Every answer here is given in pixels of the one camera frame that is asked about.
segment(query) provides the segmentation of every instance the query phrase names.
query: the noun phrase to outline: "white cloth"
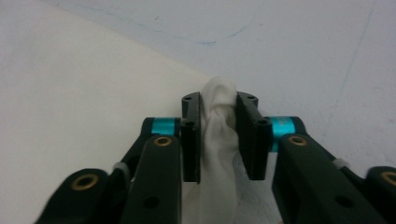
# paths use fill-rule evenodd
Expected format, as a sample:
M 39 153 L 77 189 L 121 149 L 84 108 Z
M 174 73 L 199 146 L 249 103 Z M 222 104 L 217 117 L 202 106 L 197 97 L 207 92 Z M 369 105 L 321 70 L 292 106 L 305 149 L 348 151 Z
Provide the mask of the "white cloth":
M 223 77 L 201 92 L 201 184 L 184 185 L 183 224 L 233 222 L 237 206 L 233 157 L 238 149 L 235 127 L 236 89 Z

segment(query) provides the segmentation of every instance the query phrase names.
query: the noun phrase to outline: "crumpled white fabric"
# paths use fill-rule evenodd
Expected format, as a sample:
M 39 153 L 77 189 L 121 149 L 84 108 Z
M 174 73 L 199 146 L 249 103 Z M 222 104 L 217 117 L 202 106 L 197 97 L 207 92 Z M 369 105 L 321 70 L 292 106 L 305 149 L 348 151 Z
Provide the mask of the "crumpled white fabric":
M 233 157 L 238 150 L 235 85 L 224 77 L 201 91 L 201 184 L 183 185 L 183 224 L 233 223 L 237 206 Z

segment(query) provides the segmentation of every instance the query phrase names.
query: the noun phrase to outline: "brass screw hole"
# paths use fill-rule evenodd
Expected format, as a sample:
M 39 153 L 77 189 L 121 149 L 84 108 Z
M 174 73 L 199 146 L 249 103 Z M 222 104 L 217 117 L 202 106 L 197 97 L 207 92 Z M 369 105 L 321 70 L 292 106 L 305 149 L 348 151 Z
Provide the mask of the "brass screw hole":
M 82 175 L 72 183 L 73 190 L 90 189 L 99 181 L 99 176 L 94 174 Z
M 289 138 L 289 141 L 299 147 L 306 146 L 306 140 L 299 136 L 292 136 Z
M 157 147 L 166 147 L 166 146 L 171 145 L 171 143 L 172 143 L 172 139 L 170 139 L 168 137 L 159 137 L 154 140 L 154 144 Z
M 393 186 L 396 186 L 396 173 L 386 171 L 382 172 L 381 174 L 382 178 L 384 178 L 388 183 L 390 183 Z

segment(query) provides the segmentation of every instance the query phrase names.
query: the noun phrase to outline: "white cable tie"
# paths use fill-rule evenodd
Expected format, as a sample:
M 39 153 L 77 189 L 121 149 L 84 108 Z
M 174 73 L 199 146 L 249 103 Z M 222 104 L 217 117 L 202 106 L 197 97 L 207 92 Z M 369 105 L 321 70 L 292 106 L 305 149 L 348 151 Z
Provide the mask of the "white cable tie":
M 129 183 L 131 181 L 131 173 L 129 172 L 129 167 L 125 162 L 116 162 L 113 165 L 113 170 L 119 169 L 122 171 L 124 179 L 125 179 L 125 185 L 128 188 Z
M 343 159 L 335 159 L 332 161 L 332 164 L 334 164 L 337 169 L 342 169 L 343 167 L 349 168 L 349 163 Z

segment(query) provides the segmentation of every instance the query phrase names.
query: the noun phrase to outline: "white table surface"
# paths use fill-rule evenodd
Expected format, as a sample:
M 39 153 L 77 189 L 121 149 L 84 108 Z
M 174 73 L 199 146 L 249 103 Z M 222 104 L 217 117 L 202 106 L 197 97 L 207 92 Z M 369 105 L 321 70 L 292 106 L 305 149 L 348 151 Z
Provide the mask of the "white table surface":
M 38 0 L 0 1 L 0 223 L 34 222 L 79 169 L 109 172 L 145 117 L 180 116 L 180 97 L 219 75 L 257 95 L 264 114 L 301 117 L 358 175 L 396 166 L 396 3 L 255 8 L 254 28 L 208 46 L 137 26 L 126 34 Z M 270 178 L 237 176 L 235 223 L 280 221 Z

